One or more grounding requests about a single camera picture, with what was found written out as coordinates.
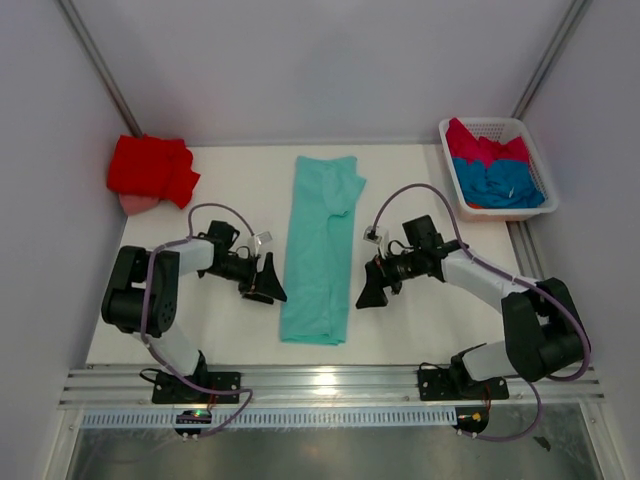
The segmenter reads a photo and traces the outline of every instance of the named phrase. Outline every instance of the metal frame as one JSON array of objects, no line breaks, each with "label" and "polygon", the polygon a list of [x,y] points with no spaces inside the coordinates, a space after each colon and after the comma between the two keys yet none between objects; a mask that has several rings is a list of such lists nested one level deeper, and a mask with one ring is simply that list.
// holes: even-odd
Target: metal frame
[{"label": "metal frame", "polygon": [[[166,409],[151,403],[152,388],[138,373],[144,365],[89,366],[72,370],[65,384],[60,409],[145,408]],[[378,407],[378,406],[466,406],[479,401],[421,402],[416,366],[219,366],[218,371],[242,372],[242,386],[251,388],[251,405],[273,407]],[[567,368],[567,375],[575,368]],[[535,397],[522,379],[507,380],[511,398],[496,404],[534,403]],[[546,403],[601,402],[600,382],[593,369],[580,380],[558,383],[536,382]],[[206,408],[206,405],[174,405],[175,408]]]},{"label": "metal frame", "polygon": [[122,120],[127,125],[129,132],[134,137],[142,137],[140,125],[138,125],[137,120],[133,116],[133,112],[129,108],[129,105],[127,105],[124,95],[120,91],[118,84],[111,74],[100,50],[98,50],[98,47],[93,41],[89,30],[87,30],[87,27],[85,26],[82,17],[80,17],[75,5],[71,0],[55,0],[55,2],[60,8],[62,16],[67,21],[71,31],[76,36],[82,50],[84,50],[87,55],[87,58],[97,73],[102,86],[113,101],[113,104],[122,117]]},{"label": "metal frame", "polygon": [[[116,109],[120,113],[122,120],[129,128],[131,135],[141,137],[142,129],[127,104],[127,101],[118,87],[115,78],[111,74],[104,57],[93,41],[93,38],[76,9],[73,0],[55,0],[55,2],[58,4],[63,17],[66,19],[71,30],[75,34],[78,43],[87,54],[89,62],[98,74],[98,77],[109,97],[113,100]],[[533,71],[527,87],[513,110],[511,115],[512,117],[522,119],[525,116],[531,106],[531,103],[551,74],[553,68],[558,62],[558,59],[562,55],[562,52],[564,52],[566,45],[575,33],[576,28],[582,21],[582,18],[591,6],[592,2],[593,0],[572,1],[561,20],[560,25],[551,38],[544,55]]]},{"label": "metal frame", "polygon": [[511,114],[513,118],[522,120],[526,115],[531,103],[540,92],[544,82],[549,78],[591,3],[593,3],[593,0],[573,0],[534,70],[527,88],[516,104]]}]

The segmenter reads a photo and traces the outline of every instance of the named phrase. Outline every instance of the wire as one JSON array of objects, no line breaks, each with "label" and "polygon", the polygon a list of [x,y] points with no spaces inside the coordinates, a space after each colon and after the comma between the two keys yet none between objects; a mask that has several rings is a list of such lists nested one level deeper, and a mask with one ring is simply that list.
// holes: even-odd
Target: wire
[{"label": "wire", "polygon": [[209,395],[216,395],[216,396],[233,396],[233,395],[240,395],[243,393],[248,394],[244,403],[234,413],[232,413],[224,422],[222,422],[220,425],[217,425],[216,427],[213,427],[207,430],[206,432],[203,432],[200,435],[200,438],[205,438],[211,435],[215,435],[216,433],[223,430],[231,422],[233,422],[242,413],[242,411],[245,408],[247,408],[247,405],[249,405],[249,402],[251,402],[251,399],[253,398],[253,390],[250,388],[239,388],[237,390],[214,390],[210,388],[201,387],[200,385],[197,385],[191,382],[188,378],[186,378],[178,370],[176,370],[173,367],[173,365],[169,364],[169,362],[167,362],[164,358],[162,358],[162,355],[160,355],[158,351],[154,348],[154,346],[149,341],[149,337],[147,336],[147,324],[149,322],[149,304],[151,301],[151,287],[153,284],[153,267],[155,265],[156,257],[160,252],[162,252],[167,248],[175,247],[178,245],[184,245],[186,243],[189,243],[193,239],[193,213],[202,207],[218,207],[218,208],[222,208],[224,210],[230,211],[231,213],[236,215],[242,221],[242,223],[244,223],[244,225],[247,227],[247,230],[249,230],[249,233],[251,235],[254,235],[253,229],[251,228],[249,223],[244,219],[244,217],[240,215],[237,211],[232,209],[231,207],[228,207],[227,205],[224,205],[221,203],[201,203],[199,205],[195,205],[194,207],[192,207],[191,210],[189,210],[189,215],[187,216],[187,222],[189,226],[189,233],[187,235],[187,238],[182,240],[174,240],[172,242],[167,242],[162,245],[159,245],[156,248],[154,248],[151,251],[151,254],[149,255],[149,264],[147,266],[147,277],[146,277],[147,282],[145,284],[144,296],[142,299],[142,318],[140,320],[140,340],[149,349],[149,353],[151,354],[151,356],[162,367],[166,368],[174,377],[176,377],[178,380],[180,380],[182,383],[192,388],[193,390],[196,390],[201,393],[206,393]]},{"label": "wire", "polygon": [[[520,285],[521,287],[527,288],[527,289],[537,293],[538,295],[543,297],[545,300],[547,300],[549,303],[551,303],[555,308],[557,308],[558,311],[569,321],[569,323],[571,323],[571,326],[576,331],[578,337],[580,338],[580,343],[582,344],[582,351],[583,351],[582,365],[580,365],[580,368],[578,369],[577,372],[575,372],[575,373],[573,373],[573,374],[571,374],[569,376],[558,377],[556,375],[548,375],[547,378],[549,378],[551,380],[554,380],[556,382],[570,382],[570,381],[577,380],[580,377],[582,377],[585,374],[585,372],[588,370],[589,363],[591,363],[591,347],[589,346],[589,340],[587,339],[587,335],[586,335],[584,329],[582,328],[582,325],[580,325],[580,322],[578,322],[578,320],[573,316],[573,314],[564,305],[562,305],[558,300],[553,298],[551,295],[549,295],[547,292],[545,292],[544,290],[542,290],[538,286],[536,286],[536,285],[534,285],[534,284],[532,284],[530,282],[527,282],[526,280],[518,278],[516,276],[512,276],[511,274],[501,270],[500,268],[494,267],[493,265],[485,262],[481,258],[478,258],[475,255],[473,255],[471,250],[469,250],[469,247],[467,247],[467,245],[462,240],[462,235],[460,234],[460,229],[458,227],[458,222],[457,222],[457,220],[455,218],[455,215],[453,214],[453,208],[451,207],[451,204],[449,203],[447,198],[444,196],[444,194],[440,190],[438,190],[436,187],[434,187],[432,185],[429,185],[428,183],[412,183],[412,184],[409,184],[409,185],[405,185],[404,187],[402,187],[399,190],[397,190],[396,192],[394,192],[382,204],[382,207],[380,207],[380,210],[378,210],[378,213],[376,214],[376,218],[373,221],[373,231],[375,232],[376,228],[378,227],[378,222],[380,221],[380,217],[384,213],[384,211],[387,208],[387,206],[398,195],[400,195],[401,193],[406,192],[407,190],[410,190],[412,188],[426,188],[427,190],[431,190],[433,193],[435,193],[438,196],[438,198],[440,198],[440,200],[444,204],[445,208],[447,209],[447,213],[449,214],[449,219],[451,220],[451,225],[453,226],[453,231],[455,233],[456,240],[458,240],[458,243],[460,244],[460,248],[467,255],[467,257],[469,257],[472,261],[474,261],[475,263],[477,263],[478,265],[483,267],[485,270],[488,270],[489,272],[491,272],[491,273],[493,273],[495,275],[498,275],[499,277],[502,277],[502,278],[504,278],[506,280],[510,280],[513,283],[515,283],[517,285]],[[492,437],[492,436],[488,436],[488,435],[477,435],[476,437],[473,437],[473,435],[469,434],[468,432],[463,432],[463,433],[466,436],[473,437],[473,438],[479,438],[481,440],[486,440],[488,442],[509,442],[509,441],[513,441],[513,440],[518,440],[519,438],[522,438],[525,435],[528,435],[540,423],[540,420],[542,419],[543,408],[542,408],[542,400],[540,399],[540,394],[538,393],[538,390],[536,389],[536,387],[534,387],[533,384],[529,383],[529,382],[527,382],[527,385],[529,385],[529,387],[531,387],[531,390],[533,391],[533,394],[536,397],[536,403],[538,405],[538,410],[537,410],[537,413],[536,413],[536,418],[531,423],[531,425],[529,425],[529,427],[527,427],[526,430],[524,430],[523,432],[518,433],[516,435],[510,435],[510,436],[507,436],[507,437]]]},{"label": "wire", "polygon": [[253,229],[251,228],[251,225],[249,225],[249,222],[247,222],[245,220],[245,218],[240,215],[236,210],[234,210],[233,208],[225,205],[224,203],[200,203],[198,205],[195,205],[193,207],[191,207],[191,210],[189,210],[189,215],[187,217],[187,222],[189,224],[189,234],[187,235],[187,238],[189,240],[191,240],[191,238],[193,238],[193,213],[203,207],[218,207],[218,208],[222,208],[223,210],[227,210],[228,212],[233,213],[236,217],[238,217],[240,219],[240,221],[242,223],[244,223],[244,226],[247,227],[247,230],[249,230],[249,235],[253,236]]},{"label": "wire", "polygon": [[484,440],[486,442],[506,443],[506,442],[513,442],[514,440],[519,440],[522,437],[526,437],[531,432],[533,432],[536,429],[536,427],[540,424],[540,421],[542,420],[542,412],[544,409],[542,406],[542,399],[540,398],[540,393],[538,393],[538,390],[536,389],[536,387],[532,383],[529,383],[529,382],[526,382],[526,383],[527,385],[529,385],[529,387],[533,391],[533,394],[536,396],[536,405],[538,407],[536,410],[536,417],[533,419],[533,422],[531,422],[531,425],[529,425],[526,429],[524,429],[520,433],[516,433],[515,435],[509,435],[507,437],[494,437],[491,435],[476,435],[474,437],[473,434],[469,432],[464,432],[464,431],[462,432],[462,434],[465,437],[479,438],[480,440]]},{"label": "wire", "polygon": [[545,300],[547,300],[549,303],[551,303],[551,305],[556,307],[558,311],[569,321],[569,323],[571,323],[571,326],[576,331],[578,337],[580,338],[580,343],[582,344],[582,351],[583,351],[582,365],[580,366],[577,372],[567,377],[558,377],[555,375],[549,375],[547,378],[550,378],[551,380],[555,380],[557,382],[571,382],[573,380],[577,380],[580,377],[582,377],[586,373],[586,371],[589,369],[589,363],[591,363],[591,348],[589,346],[589,340],[587,339],[587,335],[584,329],[582,328],[582,325],[580,325],[580,322],[578,322],[578,320],[573,316],[573,314],[569,310],[567,310],[567,308],[564,305],[562,305],[558,300],[553,298],[551,295],[549,295],[547,292],[545,292],[541,288],[537,287],[532,283],[527,282],[526,280],[513,276],[501,270],[498,267],[494,267],[493,265],[485,262],[481,258],[478,258],[475,255],[473,255],[471,250],[469,250],[469,247],[467,247],[467,245],[462,240],[462,236],[460,235],[460,229],[458,228],[458,222],[455,218],[455,215],[453,214],[453,209],[451,208],[451,204],[449,203],[447,198],[442,194],[442,192],[440,192],[440,190],[438,190],[432,185],[429,185],[428,183],[412,183],[410,185],[406,185],[402,187],[401,189],[397,190],[393,195],[391,195],[382,204],[382,207],[380,207],[380,210],[378,211],[378,214],[376,215],[376,218],[373,222],[373,230],[375,231],[375,229],[377,228],[378,222],[380,221],[380,217],[382,216],[382,213],[385,211],[385,209],[391,203],[391,201],[401,193],[407,190],[410,190],[412,188],[426,188],[427,190],[431,190],[440,198],[440,200],[442,200],[442,203],[444,203],[444,206],[447,209],[447,213],[449,214],[449,219],[451,220],[451,225],[453,226],[453,231],[455,233],[456,240],[458,240],[458,243],[460,244],[460,248],[467,255],[467,257],[469,257],[475,263],[483,267],[485,270],[488,270],[491,273],[498,275],[499,277],[502,277],[506,280],[513,281],[514,283],[520,285],[521,287],[528,288],[529,290],[537,293],[538,295],[543,297]]}]

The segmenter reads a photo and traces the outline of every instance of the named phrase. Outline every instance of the teal cloth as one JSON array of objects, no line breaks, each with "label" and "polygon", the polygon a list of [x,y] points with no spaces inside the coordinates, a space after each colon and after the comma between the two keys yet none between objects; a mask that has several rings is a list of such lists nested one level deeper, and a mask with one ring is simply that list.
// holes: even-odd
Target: teal cloth
[{"label": "teal cloth", "polygon": [[366,180],[356,157],[298,157],[280,313],[283,342],[338,345],[347,338],[353,224]]}]

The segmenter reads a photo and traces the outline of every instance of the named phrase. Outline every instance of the plastic basket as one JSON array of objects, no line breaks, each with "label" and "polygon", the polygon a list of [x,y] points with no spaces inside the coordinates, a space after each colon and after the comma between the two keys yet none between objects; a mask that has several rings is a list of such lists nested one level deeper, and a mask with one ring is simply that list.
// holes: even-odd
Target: plastic basket
[{"label": "plastic basket", "polygon": [[447,144],[446,133],[449,129],[449,118],[440,122],[440,138],[444,147],[447,166],[453,179],[453,186],[457,197],[458,214],[462,220],[471,222],[482,221],[519,221],[531,218],[540,213],[551,213],[558,208],[558,195],[551,181],[551,177],[538,154],[536,147],[520,120],[515,118],[458,118],[462,124],[476,137],[487,137],[489,140],[507,143],[520,136],[529,151],[529,171],[536,187],[544,196],[544,202],[536,208],[471,208],[464,200],[460,189],[460,182],[453,166],[453,159]]}]

